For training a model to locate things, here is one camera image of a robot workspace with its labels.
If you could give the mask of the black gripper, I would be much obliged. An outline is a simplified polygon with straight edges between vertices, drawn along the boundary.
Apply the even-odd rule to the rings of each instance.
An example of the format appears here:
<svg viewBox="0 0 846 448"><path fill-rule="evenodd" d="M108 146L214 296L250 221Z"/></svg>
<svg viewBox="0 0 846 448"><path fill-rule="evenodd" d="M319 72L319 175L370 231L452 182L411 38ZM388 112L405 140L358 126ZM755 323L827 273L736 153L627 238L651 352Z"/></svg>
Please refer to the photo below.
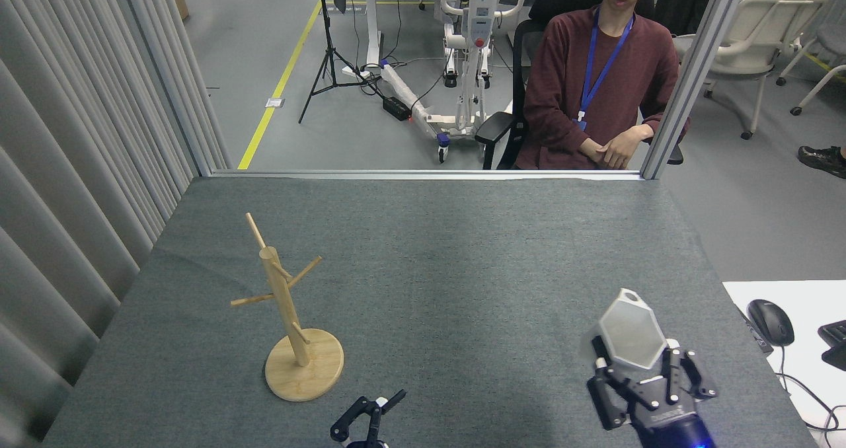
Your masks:
<svg viewBox="0 0 846 448"><path fill-rule="evenodd" d="M683 348L664 351L664 378L634 382L613 366L601 337L590 340L596 355L594 376L587 388L601 426L621 427L630 420L643 447L716 447L696 411L695 399L718 397L716 383L701 363L698 352ZM682 372L690 387L681 388ZM614 404L610 393L623 398L627 409Z"/></svg>
<svg viewBox="0 0 846 448"><path fill-rule="evenodd" d="M371 401L366 397L359 397L355 402L351 403L350 408L342 413L336 423L330 427L330 438L335 442L350 442L350 425L362 413L369 413L367 440L350 442L350 444L345 445L345 448L389 448L386 442L378 439L381 418L390 409L395 408L398 403L402 402L406 394L407 392L405 390L400 390L390 398L379 396L375 402L372 402L373 406L371 409L369 409Z"/></svg>

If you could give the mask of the person's left hand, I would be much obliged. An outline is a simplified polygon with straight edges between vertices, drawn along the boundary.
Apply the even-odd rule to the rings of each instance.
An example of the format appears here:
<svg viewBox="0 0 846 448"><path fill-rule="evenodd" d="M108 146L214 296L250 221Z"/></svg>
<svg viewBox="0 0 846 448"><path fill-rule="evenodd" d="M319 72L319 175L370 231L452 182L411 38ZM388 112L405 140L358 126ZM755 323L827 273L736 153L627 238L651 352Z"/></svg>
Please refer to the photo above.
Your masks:
<svg viewBox="0 0 846 448"><path fill-rule="evenodd" d="M626 170L638 145L653 137L654 129L649 125L632 126L621 132L599 149L605 168L608 168L608 170Z"/></svg>

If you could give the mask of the person's right hand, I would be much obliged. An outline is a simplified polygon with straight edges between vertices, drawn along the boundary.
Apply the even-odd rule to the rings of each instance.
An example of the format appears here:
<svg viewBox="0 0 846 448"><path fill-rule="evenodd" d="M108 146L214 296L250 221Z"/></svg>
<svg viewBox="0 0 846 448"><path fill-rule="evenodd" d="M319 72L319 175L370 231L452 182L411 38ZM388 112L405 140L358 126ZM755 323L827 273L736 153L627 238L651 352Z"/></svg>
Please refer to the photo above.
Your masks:
<svg viewBox="0 0 846 448"><path fill-rule="evenodd" d="M584 154L599 170L607 170L607 162L605 162L605 150L599 143L587 138L579 146L579 152Z"/></svg>

